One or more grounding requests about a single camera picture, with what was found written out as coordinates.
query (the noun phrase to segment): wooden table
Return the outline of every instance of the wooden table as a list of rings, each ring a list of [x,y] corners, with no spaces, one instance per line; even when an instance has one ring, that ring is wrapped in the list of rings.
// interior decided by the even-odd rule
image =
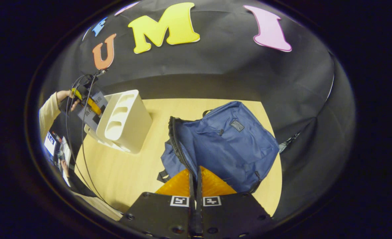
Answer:
[[[184,120],[197,120],[208,109],[222,106],[232,100],[217,99],[154,99],[143,100],[153,124],[138,154],[130,154],[98,143],[87,136],[84,139],[85,159],[91,179],[99,193],[94,190],[88,177],[82,155],[82,146],[77,157],[75,173],[85,178],[89,188],[101,195],[108,204],[121,212],[126,212],[142,192],[156,192],[163,183],[156,180],[164,169],[161,155],[168,140],[170,116]],[[272,134],[268,116],[261,102],[241,101]],[[281,195],[282,171],[280,156],[258,187],[253,196],[271,216],[277,209]]]

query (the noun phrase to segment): pink letter i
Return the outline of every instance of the pink letter i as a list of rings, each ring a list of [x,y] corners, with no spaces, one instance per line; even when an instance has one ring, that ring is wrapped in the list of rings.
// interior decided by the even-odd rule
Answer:
[[[253,37],[253,40],[257,44],[286,52],[292,50],[291,45],[284,38],[283,30],[278,22],[281,19],[279,16],[252,6],[244,5],[243,7],[255,15],[259,33]]]

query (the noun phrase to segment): black cable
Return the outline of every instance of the black cable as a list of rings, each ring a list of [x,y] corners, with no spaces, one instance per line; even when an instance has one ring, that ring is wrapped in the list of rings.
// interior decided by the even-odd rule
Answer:
[[[70,89],[73,89],[74,86],[75,86],[75,87],[78,86],[78,85],[81,83],[81,80],[82,80],[82,78],[83,78],[84,76],[85,76],[85,75],[82,75],[82,76],[78,77],[78,78],[75,80],[75,82],[70,86]],[[76,93],[76,91],[73,92],[72,100],[75,98],[75,93]],[[66,105],[67,105],[67,106],[69,105],[69,100],[70,100],[70,95],[67,96],[67,102],[66,102]],[[72,106],[73,106],[73,103],[70,104],[69,112],[71,111]],[[67,111],[67,107],[66,107],[66,119],[65,119],[65,123],[66,123],[66,136],[67,136],[67,139],[70,141],[70,137],[69,137],[69,131],[70,131],[70,130],[69,130],[69,127],[67,126],[67,117],[68,117],[68,116],[67,116],[67,112],[68,112],[68,111]],[[84,176],[82,175],[81,171],[79,170],[78,164],[76,163],[75,155],[73,154],[73,148],[72,148],[72,142],[71,142],[71,141],[70,141],[69,147],[70,147],[70,154],[72,155],[73,161],[75,162],[75,166],[76,166],[76,168],[78,169],[78,172],[79,172],[79,174],[81,175],[82,179],[84,180],[85,184],[87,185],[88,189],[90,189],[90,185],[89,185],[89,184],[87,183],[87,181],[85,180]]]
[[[99,191],[97,191],[96,186],[93,183],[93,180],[91,179],[91,175],[90,172],[88,171],[88,166],[87,166],[87,160],[85,159],[85,150],[84,150],[84,126],[85,126],[85,111],[87,110],[88,107],[88,99],[91,96],[91,90],[93,88],[93,83],[95,78],[97,77],[97,74],[99,74],[102,70],[99,70],[96,74],[94,74],[93,79],[91,80],[91,85],[90,85],[90,89],[88,91],[88,98],[87,101],[85,102],[85,107],[84,107],[84,116],[82,117],[82,130],[81,130],[81,141],[82,141],[82,155],[84,156],[84,162],[85,162],[85,167],[87,168],[87,173],[88,173],[88,177],[90,178],[91,183],[93,184],[94,189],[96,190],[96,192],[99,194],[100,199],[103,200],[106,204],[108,204],[106,202],[106,200],[102,197],[102,195],[99,193]]]

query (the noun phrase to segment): yellow letter m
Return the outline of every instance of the yellow letter m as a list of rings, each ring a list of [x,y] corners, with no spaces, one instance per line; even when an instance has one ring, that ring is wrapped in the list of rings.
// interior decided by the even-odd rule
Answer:
[[[167,43],[170,45],[199,41],[200,35],[194,32],[190,18],[192,7],[194,7],[194,3],[178,3],[168,7],[159,22],[148,16],[142,16],[130,22],[128,27],[134,31],[134,53],[142,53],[152,47],[150,43],[146,42],[145,35],[156,46],[161,46],[167,29],[170,33]]]

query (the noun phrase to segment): beige sleeve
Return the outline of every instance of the beige sleeve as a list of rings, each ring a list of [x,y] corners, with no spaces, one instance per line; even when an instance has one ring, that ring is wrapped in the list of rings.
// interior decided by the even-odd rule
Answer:
[[[42,141],[44,141],[47,132],[53,125],[54,120],[60,114],[56,94],[57,92],[52,94],[41,109],[39,109],[39,133]]]

